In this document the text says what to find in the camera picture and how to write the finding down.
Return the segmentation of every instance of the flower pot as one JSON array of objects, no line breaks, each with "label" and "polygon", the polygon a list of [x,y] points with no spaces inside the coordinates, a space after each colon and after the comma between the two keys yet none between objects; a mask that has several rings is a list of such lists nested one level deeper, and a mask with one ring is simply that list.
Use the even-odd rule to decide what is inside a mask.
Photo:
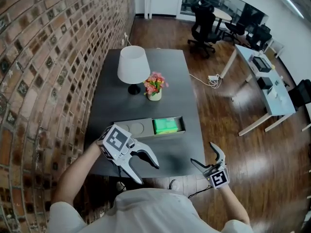
[{"label": "flower pot", "polygon": [[162,89],[158,93],[155,93],[154,95],[147,94],[147,98],[150,101],[159,101],[161,97],[162,97]]}]

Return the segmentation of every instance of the black box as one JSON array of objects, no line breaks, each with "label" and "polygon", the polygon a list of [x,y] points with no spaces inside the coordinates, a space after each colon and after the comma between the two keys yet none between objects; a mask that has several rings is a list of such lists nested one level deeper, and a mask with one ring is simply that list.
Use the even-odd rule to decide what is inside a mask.
[{"label": "black box", "polygon": [[271,67],[269,64],[265,61],[264,58],[261,57],[254,57],[253,58],[253,63],[257,67],[259,72],[270,72]]},{"label": "black box", "polygon": [[261,90],[268,90],[268,89],[270,89],[273,86],[271,80],[269,78],[267,78],[267,77],[259,78],[257,80],[257,83],[258,83],[258,85],[259,85]]}]

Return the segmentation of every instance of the glass partition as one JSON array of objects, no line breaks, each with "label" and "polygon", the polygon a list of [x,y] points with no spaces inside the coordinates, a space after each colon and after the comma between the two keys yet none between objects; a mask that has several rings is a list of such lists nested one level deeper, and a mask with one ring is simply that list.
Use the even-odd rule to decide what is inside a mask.
[{"label": "glass partition", "polygon": [[[198,0],[182,0],[180,14],[194,16],[190,6]],[[232,23],[236,24],[241,17],[252,17],[253,24],[265,23],[268,16],[252,5],[241,0],[206,0],[215,8],[218,8],[232,17]]]}]

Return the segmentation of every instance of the white desk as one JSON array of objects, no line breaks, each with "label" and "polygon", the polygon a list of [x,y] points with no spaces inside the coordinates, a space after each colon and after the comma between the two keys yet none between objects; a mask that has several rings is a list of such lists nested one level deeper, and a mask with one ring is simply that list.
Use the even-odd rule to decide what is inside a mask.
[{"label": "white desk", "polygon": [[217,9],[217,8],[214,8],[213,14],[216,16],[216,18],[219,19],[217,27],[215,29],[215,33],[218,32],[222,20],[226,20],[226,21],[231,21],[232,20],[232,17],[229,14],[227,14],[225,11],[222,11],[222,10]]},{"label": "white desk", "polygon": [[[273,48],[272,45],[273,45],[274,43],[277,43],[277,44],[280,45],[280,46],[279,46],[279,50],[275,50],[275,49]],[[276,53],[275,58],[277,58],[277,57],[279,57],[279,56],[281,55],[281,53],[283,52],[283,50],[284,50],[284,45],[281,44],[281,43],[279,43],[279,42],[277,42],[277,41],[273,38],[273,36],[272,36],[272,38],[269,40],[269,43],[268,43],[266,49],[264,50],[264,52],[266,52],[269,48],[271,48],[271,49]]]},{"label": "white desk", "polygon": [[[250,81],[251,78],[253,78],[254,80],[257,80],[258,77],[255,76],[254,72],[249,67],[248,59],[250,58],[250,56],[252,54],[254,56],[258,56],[259,53],[257,51],[254,51],[254,50],[251,50],[251,49],[239,46],[239,45],[235,45],[235,50],[233,51],[228,63],[226,64],[223,72],[221,73],[220,78],[223,79],[225,77],[226,73],[228,72],[228,70],[232,66],[232,63],[235,60],[237,54],[239,54],[242,57],[245,64],[248,66],[248,68],[250,70],[251,74],[250,74],[250,76],[247,77],[246,81],[247,82]],[[263,57],[266,60],[266,62],[269,65],[271,65],[271,62],[269,61],[269,59],[265,55]],[[289,118],[292,114],[294,114],[296,112],[294,105],[292,103],[292,100],[291,100],[291,98],[290,98],[290,96],[289,96],[289,94],[288,94],[288,92],[284,86],[282,79],[280,78],[279,74],[277,73],[277,71],[271,70],[270,72],[265,73],[263,76],[270,78],[272,84],[274,85],[275,90],[277,91],[277,97],[271,98],[270,96],[268,96],[268,90],[261,90],[259,88],[257,82],[256,82],[258,88],[260,89],[261,98],[262,98],[262,100],[263,100],[263,102],[267,108],[268,113],[265,114],[260,119],[258,119],[253,124],[251,124],[250,126],[248,126],[246,129],[239,132],[239,136],[244,135],[247,132],[251,131],[252,129],[254,129],[258,125],[262,124],[264,121],[266,121],[267,119],[269,119],[272,116],[283,116],[278,121],[276,121],[275,123],[273,123],[272,125],[267,127],[265,129],[265,131],[267,132],[267,131],[271,130],[272,128],[274,128],[276,125],[283,122],[285,119]]]}]

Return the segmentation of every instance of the dark gray table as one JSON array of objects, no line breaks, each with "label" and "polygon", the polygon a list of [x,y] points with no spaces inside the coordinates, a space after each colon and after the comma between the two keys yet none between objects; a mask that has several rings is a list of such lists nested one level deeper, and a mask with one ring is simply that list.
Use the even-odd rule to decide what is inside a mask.
[{"label": "dark gray table", "polygon": [[[190,162],[194,158],[205,163],[198,110],[184,54],[181,50],[146,50],[150,70],[161,72],[169,83],[162,91],[160,101],[149,101],[141,92],[130,95],[128,84],[117,77],[120,50],[110,50],[99,76],[88,128],[85,147],[97,139],[105,128],[116,121],[142,118],[182,116],[184,134],[140,139],[150,146],[159,161],[160,169],[134,156],[131,165],[142,178],[172,177],[199,174]],[[90,173],[118,176],[118,169],[104,155],[95,162]]]}]

